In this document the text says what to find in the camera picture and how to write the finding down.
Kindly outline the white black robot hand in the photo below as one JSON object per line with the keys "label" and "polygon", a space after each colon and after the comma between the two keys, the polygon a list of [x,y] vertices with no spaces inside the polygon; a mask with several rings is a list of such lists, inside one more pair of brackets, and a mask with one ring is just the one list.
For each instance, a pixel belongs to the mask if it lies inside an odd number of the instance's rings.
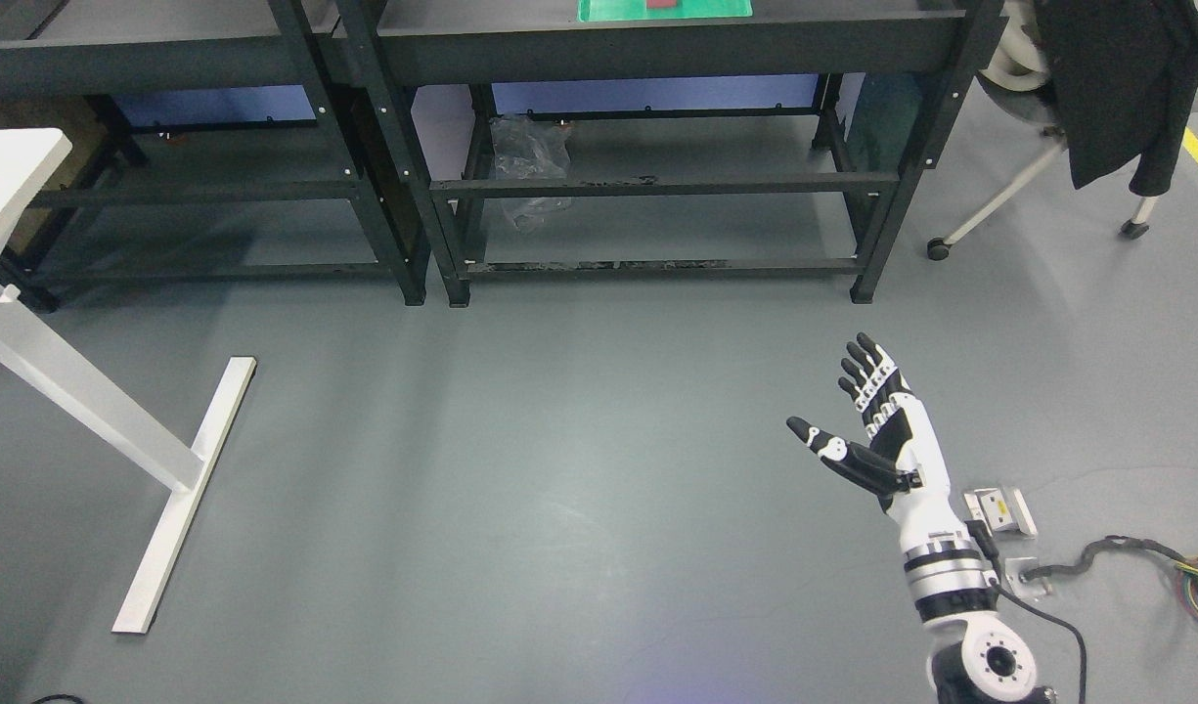
{"label": "white black robot hand", "polygon": [[875,494],[898,527],[900,551],[960,540],[966,527],[949,504],[951,480],[937,432],[897,362],[861,332],[846,342],[841,368],[837,383],[861,415],[865,442],[801,418],[788,418],[786,426],[835,475]]}

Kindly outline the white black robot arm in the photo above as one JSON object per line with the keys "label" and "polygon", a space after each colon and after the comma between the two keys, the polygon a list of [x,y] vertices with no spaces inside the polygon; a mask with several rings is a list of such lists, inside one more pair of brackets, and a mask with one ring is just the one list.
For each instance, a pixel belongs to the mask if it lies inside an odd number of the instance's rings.
{"label": "white black robot arm", "polygon": [[978,521],[966,526],[969,538],[938,538],[906,552],[916,615],[933,638],[926,678],[938,703],[1055,703],[1031,647],[999,617],[993,538]]}

